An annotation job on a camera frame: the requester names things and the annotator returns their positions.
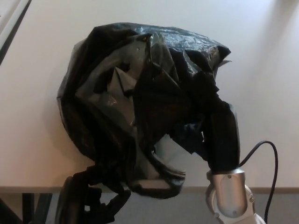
silver metal part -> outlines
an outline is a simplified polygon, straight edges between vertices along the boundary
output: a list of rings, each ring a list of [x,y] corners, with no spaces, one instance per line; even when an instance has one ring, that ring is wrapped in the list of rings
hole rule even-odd
[[[255,215],[254,198],[245,185],[245,173],[241,169],[212,175],[207,173],[210,186],[206,192],[211,212],[224,224],[234,224]]]

plastic bag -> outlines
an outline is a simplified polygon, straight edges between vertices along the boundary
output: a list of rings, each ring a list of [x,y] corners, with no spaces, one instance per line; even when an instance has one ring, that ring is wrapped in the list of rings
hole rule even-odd
[[[125,182],[151,197],[175,196],[185,172],[165,165],[154,145],[169,134],[206,159],[200,122],[217,95],[217,69],[229,53],[179,28],[95,27],[74,47],[58,91],[64,127],[82,154],[111,171],[104,183]]]

wrinkled black plastic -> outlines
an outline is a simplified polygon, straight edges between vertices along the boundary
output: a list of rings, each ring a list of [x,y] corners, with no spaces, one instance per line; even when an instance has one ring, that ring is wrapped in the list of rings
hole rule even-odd
[[[95,27],[75,46],[58,91],[64,127],[82,154],[117,173],[104,183],[125,181],[141,195],[175,196],[185,173],[158,159],[154,145],[169,134],[206,159],[201,122],[219,101],[215,77],[229,53],[179,28]]]

table leg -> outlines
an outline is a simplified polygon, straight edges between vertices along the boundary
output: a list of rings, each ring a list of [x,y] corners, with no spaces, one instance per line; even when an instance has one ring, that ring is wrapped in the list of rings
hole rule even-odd
[[[37,224],[46,223],[49,207],[52,200],[52,194],[40,194],[34,215],[34,222]]]
[[[34,219],[34,194],[22,194],[23,223],[28,224]]]

black plastic bag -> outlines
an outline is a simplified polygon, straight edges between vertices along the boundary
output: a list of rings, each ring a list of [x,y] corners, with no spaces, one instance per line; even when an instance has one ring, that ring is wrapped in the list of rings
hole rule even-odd
[[[59,109],[79,151],[111,171],[104,184],[158,198],[180,192],[185,173],[166,166],[154,145],[169,134],[206,159],[200,124],[229,53],[193,32],[133,23],[95,27],[75,46]]]

